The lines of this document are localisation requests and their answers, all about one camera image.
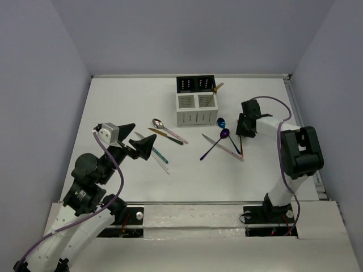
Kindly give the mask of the silver knife teal handle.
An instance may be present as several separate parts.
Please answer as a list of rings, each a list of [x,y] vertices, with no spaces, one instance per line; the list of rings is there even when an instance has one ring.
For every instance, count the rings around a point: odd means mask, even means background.
[[[142,134],[140,134],[138,132],[135,132],[135,134],[138,137],[140,137],[141,139],[144,139],[145,138]],[[155,147],[152,148],[152,151],[153,151],[153,153],[155,153],[160,158],[160,160],[162,162],[164,162],[165,164],[168,164],[169,163],[169,161]]]

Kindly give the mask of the purple spoon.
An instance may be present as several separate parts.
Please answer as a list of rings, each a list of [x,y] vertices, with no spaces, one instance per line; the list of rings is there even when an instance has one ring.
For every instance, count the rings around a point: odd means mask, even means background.
[[[210,153],[210,151],[219,143],[220,140],[228,138],[229,135],[230,135],[230,130],[228,128],[222,129],[220,132],[219,140],[213,143],[212,147],[200,158],[200,160],[203,160],[208,155],[208,153]]]

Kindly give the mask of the blue spoon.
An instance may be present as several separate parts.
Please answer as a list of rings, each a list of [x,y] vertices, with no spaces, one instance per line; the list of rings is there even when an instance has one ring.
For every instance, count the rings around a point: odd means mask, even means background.
[[[224,136],[228,137],[228,138],[231,140],[231,142],[232,142],[232,144],[233,144],[233,146],[234,146],[234,148],[235,148],[236,152],[237,152],[239,155],[242,155],[241,151],[239,150],[239,148],[237,148],[236,144],[235,144],[235,143],[234,143],[234,141],[232,140],[232,138],[231,138],[231,136],[230,136],[230,131],[229,131],[229,129],[226,127],[226,122],[225,122],[225,120],[224,120],[222,117],[217,118],[217,125],[218,125],[221,129],[222,129]]]

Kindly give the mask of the silver spoon pink handle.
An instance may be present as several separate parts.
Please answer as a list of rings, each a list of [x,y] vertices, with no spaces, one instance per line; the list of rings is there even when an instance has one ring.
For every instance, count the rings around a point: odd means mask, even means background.
[[[153,125],[157,128],[157,129],[162,129],[165,130],[166,132],[168,132],[169,134],[173,135],[175,138],[177,138],[178,140],[182,141],[185,144],[188,144],[188,141],[186,141],[184,138],[182,138],[181,136],[177,135],[175,132],[173,132],[172,130],[166,128],[163,124],[163,122],[159,119],[154,118],[152,120]]]

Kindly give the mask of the silver knife pink handle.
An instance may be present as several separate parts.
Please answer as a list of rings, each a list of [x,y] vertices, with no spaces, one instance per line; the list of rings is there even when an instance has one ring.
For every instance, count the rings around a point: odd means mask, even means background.
[[[226,148],[225,146],[223,146],[223,145],[221,145],[221,144],[219,144],[219,143],[217,143],[216,141],[214,141],[214,140],[212,140],[211,138],[209,138],[208,136],[206,136],[205,134],[202,134],[202,136],[209,142],[209,143],[211,143],[212,145],[214,145],[214,144],[216,144],[216,147],[218,147],[219,149],[222,149],[222,150],[224,150],[224,152],[226,152],[226,153],[228,153],[229,155],[231,155],[231,156],[233,156],[233,157],[235,157],[236,159],[238,159],[238,160],[240,160],[240,161],[243,161],[243,158],[240,156],[240,155],[238,155],[238,154],[236,154],[236,153],[234,153],[233,151],[231,151],[231,150],[229,150],[228,148]]]

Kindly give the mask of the gold fork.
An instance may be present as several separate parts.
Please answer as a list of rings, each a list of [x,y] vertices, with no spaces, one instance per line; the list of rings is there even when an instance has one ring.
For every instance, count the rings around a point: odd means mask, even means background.
[[[220,83],[218,85],[216,85],[214,88],[213,88],[213,93],[212,95],[210,96],[209,100],[208,100],[208,103],[206,104],[206,107],[209,106],[210,102],[212,101],[212,99],[216,96],[218,90],[224,85],[224,83]]]

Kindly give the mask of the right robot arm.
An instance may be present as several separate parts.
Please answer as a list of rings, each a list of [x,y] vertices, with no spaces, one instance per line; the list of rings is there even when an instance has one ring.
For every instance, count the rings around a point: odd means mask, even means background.
[[[294,126],[263,114],[257,98],[241,103],[236,134],[253,138],[258,134],[270,137],[277,143],[277,156],[281,176],[265,195],[260,206],[246,206],[241,220],[244,224],[276,224],[293,214],[291,202],[298,188],[324,166],[316,130],[312,126]]]

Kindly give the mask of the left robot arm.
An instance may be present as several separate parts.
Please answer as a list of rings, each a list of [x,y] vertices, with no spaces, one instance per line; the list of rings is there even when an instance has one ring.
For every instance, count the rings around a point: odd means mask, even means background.
[[[74,181],[47,233],[14,265],[14,271],[69,271],[89,244],[112,223],[127,220],[127,204],[119,195],[107,194],[105,185],[126,157],[147,160],[157,138],[152,134],[139,141],[123,140],[135,124],[98,124],[92,134],[104,154],[80,155],[71,176]]]

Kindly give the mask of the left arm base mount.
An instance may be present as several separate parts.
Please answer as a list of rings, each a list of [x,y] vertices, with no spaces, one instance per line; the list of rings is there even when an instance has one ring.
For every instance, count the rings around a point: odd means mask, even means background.
[[[99,238],[142,238],[144,206],[130,205],[127,207],[123,221],[115,221],[98,234]]]

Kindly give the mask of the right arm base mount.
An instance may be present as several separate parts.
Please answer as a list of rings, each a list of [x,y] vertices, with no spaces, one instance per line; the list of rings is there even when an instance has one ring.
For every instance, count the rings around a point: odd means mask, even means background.
[[[288,236],[297,237],[297,229],[292,229],[295,221],[291,205],[267,214],[262,206],[245,206],[239,217],[245,225],[247,237],[282,237],[288,232]]]

